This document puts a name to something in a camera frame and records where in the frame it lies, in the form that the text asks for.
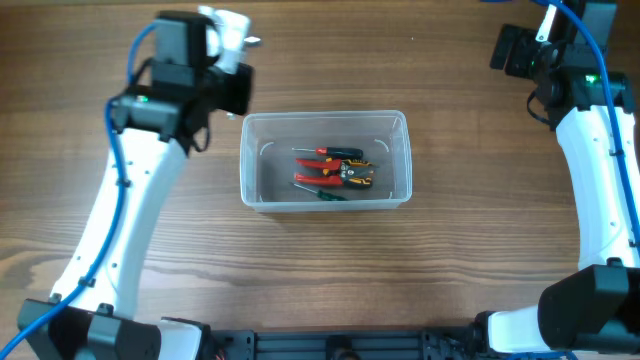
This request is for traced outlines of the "black red screwdriver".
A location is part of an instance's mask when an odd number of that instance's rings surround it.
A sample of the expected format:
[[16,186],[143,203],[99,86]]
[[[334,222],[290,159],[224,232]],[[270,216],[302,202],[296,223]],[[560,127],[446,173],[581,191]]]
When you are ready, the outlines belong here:
[[361,149],[347,147],[319,147],[313,149],[293,148],[293,151],[312,152],[316,155],[340,159],[360,160],[364,156],[364,152]]

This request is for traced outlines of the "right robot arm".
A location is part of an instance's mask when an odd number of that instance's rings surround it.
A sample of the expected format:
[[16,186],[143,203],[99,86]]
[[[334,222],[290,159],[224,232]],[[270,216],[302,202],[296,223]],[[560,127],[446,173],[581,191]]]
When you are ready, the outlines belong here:
[[506,24],[490,65],[531,80],[532,98],[568,164],[580,232],[578,269],[535,305],[486,312],[474,352],[510,358],[639,351],[639,167],[629,78],[608,69],[613,1],[545,0],[538,29]]

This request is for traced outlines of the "green handled screwdriver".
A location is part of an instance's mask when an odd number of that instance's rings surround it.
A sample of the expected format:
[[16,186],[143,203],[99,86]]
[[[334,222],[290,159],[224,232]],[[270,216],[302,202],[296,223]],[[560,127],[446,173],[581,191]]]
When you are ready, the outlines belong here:
[[293,185],[298,189],[302,189],[304,191],[313,193],[318,199],[322,201],[347,201],[347,198],[345,197],[335,195],[335,194],[323,191],[321,189],[311,188],[309,186],[305,186],[305,185],[301,185],[299,183],[293,183],[293,182],[291,182],[291,185]]

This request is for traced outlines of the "silver socket wrench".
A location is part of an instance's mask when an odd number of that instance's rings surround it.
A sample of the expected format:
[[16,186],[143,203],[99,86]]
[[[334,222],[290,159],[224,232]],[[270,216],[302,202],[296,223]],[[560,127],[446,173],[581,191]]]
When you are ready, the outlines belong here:
[[231,120],[248,112],[253,91],[254,68],[246,64],[245,60],[248,50],[259,47],[261,43],[261,38],[253,35],[243,39],[235,72],[227,81],[228,94],[225,106],[227,117]]

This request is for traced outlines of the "red handled pruning shears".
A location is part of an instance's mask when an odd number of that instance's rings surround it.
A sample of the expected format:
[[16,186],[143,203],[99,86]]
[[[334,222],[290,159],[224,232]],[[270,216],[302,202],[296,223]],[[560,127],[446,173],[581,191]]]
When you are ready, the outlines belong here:
[[314,169],[318,175],[295,173],[294,180],[301,184],[320,187],[347,187],[368,189],[373,185],[376,165],[363,160],[327,158],[324,161],[297,158],[296,163]]

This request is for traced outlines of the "orange black pliers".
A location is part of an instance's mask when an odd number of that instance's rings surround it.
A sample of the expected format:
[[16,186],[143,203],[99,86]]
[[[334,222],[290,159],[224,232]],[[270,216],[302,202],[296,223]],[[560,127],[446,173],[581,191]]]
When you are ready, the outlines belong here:
[[329,159],[322,174],[332,181],[338,180],[341,186],[364,190],[373,185],[375,166],[364,160]]

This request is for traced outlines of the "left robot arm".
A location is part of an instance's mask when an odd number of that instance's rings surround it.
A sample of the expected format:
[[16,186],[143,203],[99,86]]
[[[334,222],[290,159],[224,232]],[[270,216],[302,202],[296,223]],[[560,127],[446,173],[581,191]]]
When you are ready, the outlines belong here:
[[162,11],[143,30],[154,54],[129,57],[126,85],[104,108],[109,155],[81,240],[47,300],[28,299],[17,342],[41,359],[215,359],[208,325],[135,318],[140,277],[163,203],[198,133],[221,110],[243,115],[253,70],[250,19],[228,10]]

